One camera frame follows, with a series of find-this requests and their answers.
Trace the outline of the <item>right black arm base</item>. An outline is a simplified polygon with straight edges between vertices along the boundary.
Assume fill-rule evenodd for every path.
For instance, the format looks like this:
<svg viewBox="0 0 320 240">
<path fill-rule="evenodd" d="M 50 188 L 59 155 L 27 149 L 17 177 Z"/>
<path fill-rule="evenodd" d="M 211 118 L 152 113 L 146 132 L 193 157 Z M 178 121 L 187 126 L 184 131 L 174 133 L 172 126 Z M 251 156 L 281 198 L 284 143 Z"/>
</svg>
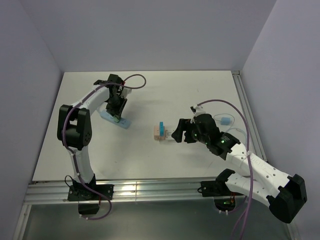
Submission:
<svg viewBox="0 0 320 240">
<path fill-rule="evenodd" d="M 236 196 L 241 193 L 230 191 L 224 182 L 218 180 L 201 181 L 197 192 L 204 198 L 213 197 L 214 205 L 221 212 L 232 212 L 240 207 Z"/>
</svg>

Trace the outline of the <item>green plug adapter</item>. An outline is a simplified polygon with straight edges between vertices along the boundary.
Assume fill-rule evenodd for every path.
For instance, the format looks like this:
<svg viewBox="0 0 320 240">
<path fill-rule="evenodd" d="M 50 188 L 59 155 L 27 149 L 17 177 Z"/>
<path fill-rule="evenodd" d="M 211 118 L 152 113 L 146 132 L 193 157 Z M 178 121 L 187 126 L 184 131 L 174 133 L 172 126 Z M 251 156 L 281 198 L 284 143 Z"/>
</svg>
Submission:
<svg viewBox="0 0 320 240">
<path fill-rule="evenodd" d="M 112 117 L 113 118 L 113 121 L 115 122 L 115 123 L 118 123 L 119 121 L 120 121 L 120 118 L 118 118 L 118 116 L 113 116 Z"/>
</svg>

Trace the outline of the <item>aluminium front rail frame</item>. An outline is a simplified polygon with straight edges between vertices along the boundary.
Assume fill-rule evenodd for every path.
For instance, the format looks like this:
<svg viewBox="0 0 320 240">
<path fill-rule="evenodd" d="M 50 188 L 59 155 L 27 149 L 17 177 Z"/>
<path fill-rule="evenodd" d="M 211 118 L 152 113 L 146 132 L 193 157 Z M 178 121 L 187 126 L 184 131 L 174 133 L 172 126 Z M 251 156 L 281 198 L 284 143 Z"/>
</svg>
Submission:
<svg viewBox="0 0 320 240">
<path fill-rule="evenodd" d="M 235 223 L 246 204 L 218 212 L 224 197 L 202 197 L 198 178 L 115 181 L 112 204 L 102 203 L 101 220 L 84 220 L 67 201 L 61 181 L 27 189 L 21 238 L 24 240 L 236 240 Z"/>
</svg>

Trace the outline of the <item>aluminium right rail frame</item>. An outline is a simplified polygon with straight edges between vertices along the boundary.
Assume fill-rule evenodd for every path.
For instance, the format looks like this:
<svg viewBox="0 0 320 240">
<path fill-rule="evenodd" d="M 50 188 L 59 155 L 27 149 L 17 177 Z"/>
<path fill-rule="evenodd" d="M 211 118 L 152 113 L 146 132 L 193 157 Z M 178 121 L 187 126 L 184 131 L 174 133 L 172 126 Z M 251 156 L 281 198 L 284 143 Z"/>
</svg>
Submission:
<svg viewBox="0 0 320 240">
<path fill-rule="evenodd" d="M 267 160 L 266 154 L 262 145 L 262 141 L 254 120 L 254 116 L 249 104 L 249 100 L 247 94 L 245 92 L 245 88 L 241 79 L 241 72 L 240 71 L 232 71 L 231 72 L 234 84 L 239 96 L 240 104 L 243 110 L 243 114 L 247 120 L 250 138 L 252 140 L 253 149 L 255 154 L 259 156 L 261 159 Z"/>
</svg>

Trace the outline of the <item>light blue power strip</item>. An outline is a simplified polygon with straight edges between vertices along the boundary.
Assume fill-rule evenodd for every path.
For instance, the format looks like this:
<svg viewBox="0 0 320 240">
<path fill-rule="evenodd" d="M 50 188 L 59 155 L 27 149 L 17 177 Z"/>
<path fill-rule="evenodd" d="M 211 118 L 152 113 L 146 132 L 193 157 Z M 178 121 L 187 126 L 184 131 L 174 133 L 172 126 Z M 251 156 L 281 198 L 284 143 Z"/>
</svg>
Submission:
<svg viewBox="0 0 320 240">
<path fill-rule="evenodd" d="M 109 113 L 107 113 L 106 110 L 102 110 L 100 113 L 99 113 L 100 117 L 118 127 L 121 127 L 122 129 L 128 129 L 131 125 L 131 121 L 130 120 L 127 120 L 125 118 L 120 118 L 120 121 L 119 122 L 114 122 L 113 120 L 113 116 L 111 116 Z"/>
</svg>

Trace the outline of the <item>white plug adapter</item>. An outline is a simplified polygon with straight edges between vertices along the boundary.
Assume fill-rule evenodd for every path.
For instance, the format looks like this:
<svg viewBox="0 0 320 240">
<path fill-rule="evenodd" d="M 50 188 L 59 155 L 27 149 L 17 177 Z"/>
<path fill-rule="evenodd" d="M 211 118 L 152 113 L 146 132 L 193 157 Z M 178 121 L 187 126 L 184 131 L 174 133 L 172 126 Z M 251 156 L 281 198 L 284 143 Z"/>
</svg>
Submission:
<svg viewBox="0 0 320 240">
<path fill-rule="evenodd" d="M 174 129 L 172 128 L 166 128 L 165 129 L 165 138 L 164 138 L 164 141 L 166 143 L 175 143 L 175 139 L 172 137 L 172 134 L 174 133 Z"/>
</svg>

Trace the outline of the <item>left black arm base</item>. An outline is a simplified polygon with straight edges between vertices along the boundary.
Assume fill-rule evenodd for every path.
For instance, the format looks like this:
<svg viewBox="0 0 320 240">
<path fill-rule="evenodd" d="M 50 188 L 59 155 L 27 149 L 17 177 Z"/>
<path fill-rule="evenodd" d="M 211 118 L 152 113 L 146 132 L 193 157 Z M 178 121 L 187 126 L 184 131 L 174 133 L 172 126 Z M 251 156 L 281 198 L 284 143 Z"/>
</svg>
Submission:
<svg viewBox="0 0 320 240">
<path fill-rule="evenodd" d="M 94 176 L 90 183 L 84 185 L 74 180 L 70 175 L 64 178 L 64 183 L 69 188 L 67 200 L 78 202 L 78 213 L 83 217 L 92 217 L 100 210 L 102 200 L 112 200 L 114 193 L 113 184 L 97 184 Z"/>
</svg>

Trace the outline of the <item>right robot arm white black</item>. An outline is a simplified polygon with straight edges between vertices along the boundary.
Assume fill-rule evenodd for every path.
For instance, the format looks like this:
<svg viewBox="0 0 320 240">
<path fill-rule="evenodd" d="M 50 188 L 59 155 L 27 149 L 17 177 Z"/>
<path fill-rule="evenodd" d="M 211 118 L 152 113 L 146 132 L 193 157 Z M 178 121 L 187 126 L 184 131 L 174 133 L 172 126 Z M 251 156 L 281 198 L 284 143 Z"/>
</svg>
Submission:
<svg viewBox="0 0 320 240">
<path fill-rule="evenodd" d="M 252 197 L 268 207 L 280 221 L 289 224 L 307 202 L 306 184 L 298 174 L 289 175 L 247 150 L 232 134 L 222 132 L 208 113 L 181 118 L 172 133 L 177 142 L 201 143 L 215 156 L 245 171 L 247 176 L 226 168 L 212 181 L 202 181 L 203 197 L 235 193 Z"/>
</svg>

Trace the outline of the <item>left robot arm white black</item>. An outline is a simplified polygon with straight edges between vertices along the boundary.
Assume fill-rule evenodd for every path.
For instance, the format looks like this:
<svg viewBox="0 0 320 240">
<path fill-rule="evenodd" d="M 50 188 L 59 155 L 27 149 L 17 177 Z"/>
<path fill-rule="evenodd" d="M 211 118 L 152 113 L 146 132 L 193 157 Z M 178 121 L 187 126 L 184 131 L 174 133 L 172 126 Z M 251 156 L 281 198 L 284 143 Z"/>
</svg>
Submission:
<svg viewBox="0 0 320 240">
<path fill-rule="evenodd" d="M 107 80 L 97 80 L 86 96 L 59 108 L 57 138 L 70 155 L 75 181 L 82 184 L 79 194 L 86 200 L 98 193 L 97 186 L 91 183 L 95 180 L 88 148 L 93 136 L 91 115 L 98 111 L 102 119 L 128 129 L 131 122 L 122 118 L 122 112 L 131 90 L 124 85 L 125 81 L 118 75 L 110 74 Z"/>
</svg>

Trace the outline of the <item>aluminium rail frame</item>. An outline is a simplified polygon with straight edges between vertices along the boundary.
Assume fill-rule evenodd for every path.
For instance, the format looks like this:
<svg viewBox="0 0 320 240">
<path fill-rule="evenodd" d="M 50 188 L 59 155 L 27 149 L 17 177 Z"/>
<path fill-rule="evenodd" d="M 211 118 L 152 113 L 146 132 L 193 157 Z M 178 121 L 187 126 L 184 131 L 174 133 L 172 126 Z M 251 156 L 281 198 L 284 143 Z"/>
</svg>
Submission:
<svg viewBox="0 0 320 240">
<path fill-rule="evenodd" d="M 247 94 L 245 92 L 245 88 L 241 79 L 241 72 L 240 71 L 232 71 L 231 72 L 234 84 L 239 96 L 240 104 L 243 110 L 243 114 L 247 120 L 250 138 L 252 140 L 253 149 L 255 154 L 259 156 L 261 159 L 267 160 L 266 154 L 262 145 L 262 141 L 254 120 L 254 116 L 249 104 L 249 100 Z"/>
<path fill-rule="evenodd" d="M 224 197 L 202 197 L 198 178 L 115 181 L 112 204 L 102 203 L 101 220 L 84 220 L 67 201 L 61 181 L 27 189 L 21 238 L 24 240 L 236 240 L 235 223 L 246 204 L 218 212 Z"/>
</svg>

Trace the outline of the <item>light blue charger with cable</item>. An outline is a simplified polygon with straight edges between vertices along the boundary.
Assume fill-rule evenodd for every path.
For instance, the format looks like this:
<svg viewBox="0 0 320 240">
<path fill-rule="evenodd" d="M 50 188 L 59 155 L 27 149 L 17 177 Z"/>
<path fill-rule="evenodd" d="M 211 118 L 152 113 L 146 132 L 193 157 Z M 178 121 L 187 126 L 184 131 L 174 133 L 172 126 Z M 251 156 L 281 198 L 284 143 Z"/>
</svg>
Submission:
<svg viewBox="0 0 320 240">
<path fill-rule="evenodd" d="M 247 146 L 248 134 L 243 122 L 237 120 L 235 116 L 229 113 L 216 114 L 213 116 L 213 119 L 222 128 L 223 132 L 233 135 Z"/>
</svg>

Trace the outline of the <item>pink cube socket adapter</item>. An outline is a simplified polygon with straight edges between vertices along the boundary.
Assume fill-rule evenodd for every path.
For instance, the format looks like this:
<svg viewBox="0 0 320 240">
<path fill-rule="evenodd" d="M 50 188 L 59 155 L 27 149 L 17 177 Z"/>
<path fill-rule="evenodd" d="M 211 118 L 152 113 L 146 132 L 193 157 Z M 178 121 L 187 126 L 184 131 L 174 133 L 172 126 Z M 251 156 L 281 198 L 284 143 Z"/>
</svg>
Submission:
<svg viewBox="0 0 320 240">
<path fill-rule="evenodd" d="M 165 136 L 160 137 L 159 125 L 155 125 L 153 128 L 153 138 L 155 141 L 164 141 L 164 139 L 165 139 Z"/>
</svg>

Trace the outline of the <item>blue plug adapter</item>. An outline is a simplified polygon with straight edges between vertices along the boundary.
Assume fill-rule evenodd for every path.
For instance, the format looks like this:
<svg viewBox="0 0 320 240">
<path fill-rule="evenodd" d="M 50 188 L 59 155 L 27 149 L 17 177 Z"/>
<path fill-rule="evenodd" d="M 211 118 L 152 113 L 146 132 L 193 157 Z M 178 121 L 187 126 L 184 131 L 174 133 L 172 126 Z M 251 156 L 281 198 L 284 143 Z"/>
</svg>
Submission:
<svg viewBox="0 0 320 240">
<path fill-rule="evenodd" d="M 159 136 L 160 137 L 164 137 L 165 136 L 165 126 L 164 123 L 162 121 L 159 122 Z"/>
</svg>

